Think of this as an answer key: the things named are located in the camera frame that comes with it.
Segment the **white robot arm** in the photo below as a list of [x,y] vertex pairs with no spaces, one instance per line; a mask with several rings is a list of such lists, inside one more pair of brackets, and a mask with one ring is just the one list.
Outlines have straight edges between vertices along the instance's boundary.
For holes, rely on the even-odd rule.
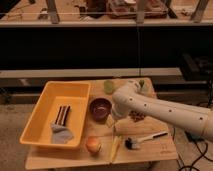
[[141,86],[135,80],[114,91],[111,114],[115,121],[135,111],[213,142],[213,110],[147,97],[140,91]]

